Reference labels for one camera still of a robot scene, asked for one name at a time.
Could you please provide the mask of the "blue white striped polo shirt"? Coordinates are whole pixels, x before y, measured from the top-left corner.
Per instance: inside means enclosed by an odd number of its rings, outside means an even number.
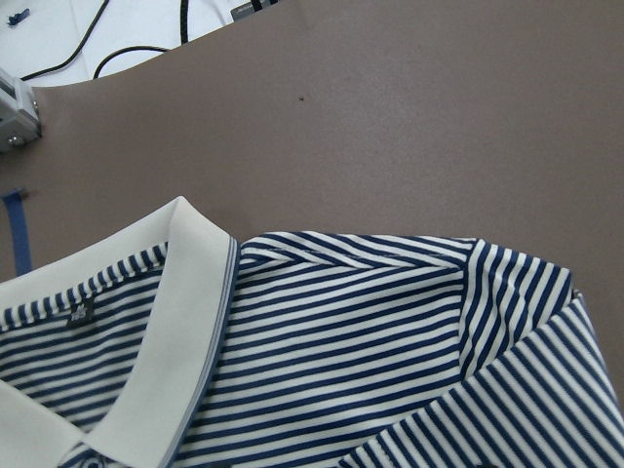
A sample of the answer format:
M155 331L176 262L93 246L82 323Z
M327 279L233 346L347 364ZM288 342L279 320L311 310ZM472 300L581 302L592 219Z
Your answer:
M565 268L177 198L2 285L1 463L619 467L623 418Z

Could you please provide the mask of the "aluminium frame post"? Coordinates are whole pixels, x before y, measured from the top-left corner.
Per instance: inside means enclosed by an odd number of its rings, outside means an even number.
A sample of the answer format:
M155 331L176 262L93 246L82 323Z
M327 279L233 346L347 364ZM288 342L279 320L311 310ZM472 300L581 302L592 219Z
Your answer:
M32 88L1 69L1 152L40 138L41 123Z

